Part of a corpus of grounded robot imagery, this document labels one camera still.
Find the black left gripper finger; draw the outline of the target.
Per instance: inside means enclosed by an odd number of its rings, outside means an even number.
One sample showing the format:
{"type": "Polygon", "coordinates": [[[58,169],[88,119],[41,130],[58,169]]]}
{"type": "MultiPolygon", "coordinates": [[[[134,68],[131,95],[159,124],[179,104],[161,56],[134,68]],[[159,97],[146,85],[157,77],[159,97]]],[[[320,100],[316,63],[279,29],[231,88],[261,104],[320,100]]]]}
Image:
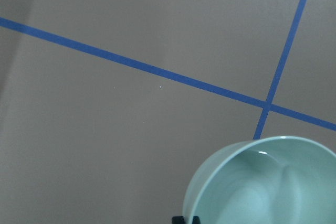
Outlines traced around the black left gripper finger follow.
{"type": "MultiPolygon", "coordinates": [[[[192,218],[191,224],[200,224],[198,216],[194,216],[192,218]]],[[[184,216],[173,216],[172,217],[172,224],[187,224],[187,221],[185,220],[184,216]]]]}

